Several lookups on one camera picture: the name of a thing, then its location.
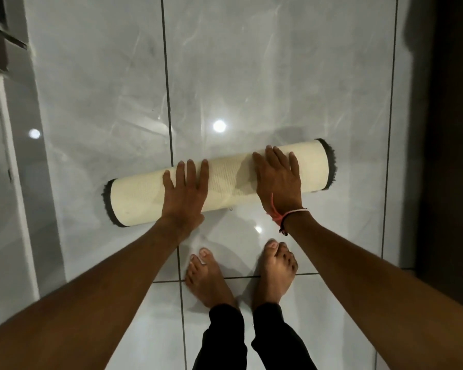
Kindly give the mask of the person's right hand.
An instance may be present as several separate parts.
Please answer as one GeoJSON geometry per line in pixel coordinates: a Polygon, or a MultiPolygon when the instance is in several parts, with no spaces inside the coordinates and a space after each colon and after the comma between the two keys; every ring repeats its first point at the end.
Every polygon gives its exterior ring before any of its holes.
{"type": "Polygon", "coordinates": [[[289,154],[285,155],[277,146],[279,170],[272,169],[264,155],[253,153],[257,175],[257,194],[265,212],[279,223],[286,214],[302,210],[301,178],[296,178],[290,169],[289,154]]]}

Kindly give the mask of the person's left hand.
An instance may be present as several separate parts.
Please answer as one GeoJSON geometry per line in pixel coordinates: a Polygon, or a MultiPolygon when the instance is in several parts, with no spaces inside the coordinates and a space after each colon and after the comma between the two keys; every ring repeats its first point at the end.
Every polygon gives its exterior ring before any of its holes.
{"type": "Polygon", "coordinates": [[[169,220],[179,228],[186,238],[202,224],[202,209],[208,195],[209,162],[201,162],[198,175],[198,190],[186,187],[186,163],[179,161],[175,170],[175,189],[164,194],[162,218],[169,220]]]}

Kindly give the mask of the cream mat with dark fringe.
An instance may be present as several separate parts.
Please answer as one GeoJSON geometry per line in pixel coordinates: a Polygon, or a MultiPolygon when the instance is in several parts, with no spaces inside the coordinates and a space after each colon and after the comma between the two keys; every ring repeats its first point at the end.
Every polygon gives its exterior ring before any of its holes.
{"type": "MultiPolygon", "coordinates": [[[[327,190],[337,172],[334,149],[321,138],[279,149],[294,153],[299,163],[302,193],[327,190]]],[[[106,213],[114,225],[131,227],[161,217],[164,201],[165,170],[109,180],[102,198],[106,213]]],[[[209,161],[208,196],[203,212],[258,202],[257,176],[252,154],[238,154],[209,161]]]]}

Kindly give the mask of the person's right forearm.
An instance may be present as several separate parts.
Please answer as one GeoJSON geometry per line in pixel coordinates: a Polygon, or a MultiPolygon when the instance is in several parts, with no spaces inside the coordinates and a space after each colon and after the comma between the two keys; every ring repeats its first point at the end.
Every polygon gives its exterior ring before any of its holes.
{"type": "Polygon", "coordinates": [[[463,370],[463,305],[319,224],[308,210],[282,228],[391,370],[463,370]]]}

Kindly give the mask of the person's left forearm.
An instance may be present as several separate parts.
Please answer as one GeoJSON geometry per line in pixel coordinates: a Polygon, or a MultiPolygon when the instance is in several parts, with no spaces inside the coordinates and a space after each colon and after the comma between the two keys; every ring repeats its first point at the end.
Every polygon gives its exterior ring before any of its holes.
{"type": "Polygon", "coordinates": [[[182,216],[146,234],[0,325],[0,370],[104,370],[168,257],[182,216]]]}

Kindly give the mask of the person's left foot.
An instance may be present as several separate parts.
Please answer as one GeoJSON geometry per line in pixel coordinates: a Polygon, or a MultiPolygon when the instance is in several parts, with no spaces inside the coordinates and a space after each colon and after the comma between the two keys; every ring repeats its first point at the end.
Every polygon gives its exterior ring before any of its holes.
{"type": "Polygon", "coordinates": [[[220,305],[229,305],[238,309],[236,298],[208,248],[201,248],[197,255],[190,256],[185,272],[185,284],[208,309],[220,305]]]}

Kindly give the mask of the person's foot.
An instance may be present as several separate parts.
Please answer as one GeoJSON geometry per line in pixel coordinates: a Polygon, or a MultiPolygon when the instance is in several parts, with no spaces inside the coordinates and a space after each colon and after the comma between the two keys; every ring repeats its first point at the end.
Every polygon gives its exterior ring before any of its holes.
{"type": "Polygon", "coordinates": [[[220,305],[229,305],[238,309],[236,298],[208,248],[201,248],[197,255],[190,256],[185,272],[185,284],[208,309],[220,305]]]}
{"type": "Polygon", "coordinates": [[[286,243],[269,240],[259,260],[260,277],[253,293],[252,311],[266,303],[279,304],[297,270],[296,258],[286,243]]]}

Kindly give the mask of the person's right foot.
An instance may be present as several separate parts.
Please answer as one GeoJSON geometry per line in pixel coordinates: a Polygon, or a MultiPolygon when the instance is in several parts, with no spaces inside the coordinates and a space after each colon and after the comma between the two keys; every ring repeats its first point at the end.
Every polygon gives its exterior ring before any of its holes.
{"type": "Polygon", "coordinates": [[[296,258],[286,243],[269,240],[259,260],[260,277],[253,293],[252,311],[266,303],[279,304],[297,270],[296,258]]]}

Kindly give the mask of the dark wooden furniture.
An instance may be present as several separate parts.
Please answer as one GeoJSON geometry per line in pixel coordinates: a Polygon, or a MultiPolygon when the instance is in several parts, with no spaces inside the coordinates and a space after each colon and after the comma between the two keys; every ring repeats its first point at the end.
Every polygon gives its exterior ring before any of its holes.
{"type": "Polygon", "coordinates": [[[422,181],[416,274],[463,293],[463,0],[410,0],[412,54],[408,159],[422,181]]]}

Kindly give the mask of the white cabinet door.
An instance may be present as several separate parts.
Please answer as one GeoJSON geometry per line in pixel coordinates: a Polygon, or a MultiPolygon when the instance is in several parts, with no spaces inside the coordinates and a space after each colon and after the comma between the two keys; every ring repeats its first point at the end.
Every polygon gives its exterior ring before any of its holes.
{"type": "Polygon", "coordinates": [[[0,324],[39,298],[0,76],[0,324]]]}

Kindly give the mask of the black left trouser leg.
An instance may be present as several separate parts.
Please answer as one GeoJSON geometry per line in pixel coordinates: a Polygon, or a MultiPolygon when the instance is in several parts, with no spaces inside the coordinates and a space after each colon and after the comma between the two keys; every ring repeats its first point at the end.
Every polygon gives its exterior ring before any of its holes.
{"type": "Polygon", "coordinates": [[[245,323],[240,310],[220,304],[210,309],[209,318],[192,370],[246,370],[245,323]]]}

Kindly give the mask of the black trouser leg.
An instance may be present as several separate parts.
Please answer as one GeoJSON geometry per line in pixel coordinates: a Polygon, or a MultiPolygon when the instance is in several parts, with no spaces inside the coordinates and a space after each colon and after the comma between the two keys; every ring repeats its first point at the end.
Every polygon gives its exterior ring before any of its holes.
{"type": "Polygon", "coordinates": [[[283,318],[280,305],[261,304],[253,311],[253,349],[265,370],[317,370],[304,342],[283,318]]]}
{"type": "Polygon", "coordinates": [[[210,309],[209,318],[192,370],[246,370],[245,323],[240,310],[220,304],[210,309]]]}

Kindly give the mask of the black right trouser leg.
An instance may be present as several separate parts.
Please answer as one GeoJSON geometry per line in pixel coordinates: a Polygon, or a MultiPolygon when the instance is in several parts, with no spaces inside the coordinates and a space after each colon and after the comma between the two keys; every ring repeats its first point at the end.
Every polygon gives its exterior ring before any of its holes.
{"type": "Polygon", "coordinates": [[[253,349],[265,370],[317,370],[304,342],[283,318],[280,305],[261,304],[253,311],[253,349]]]}

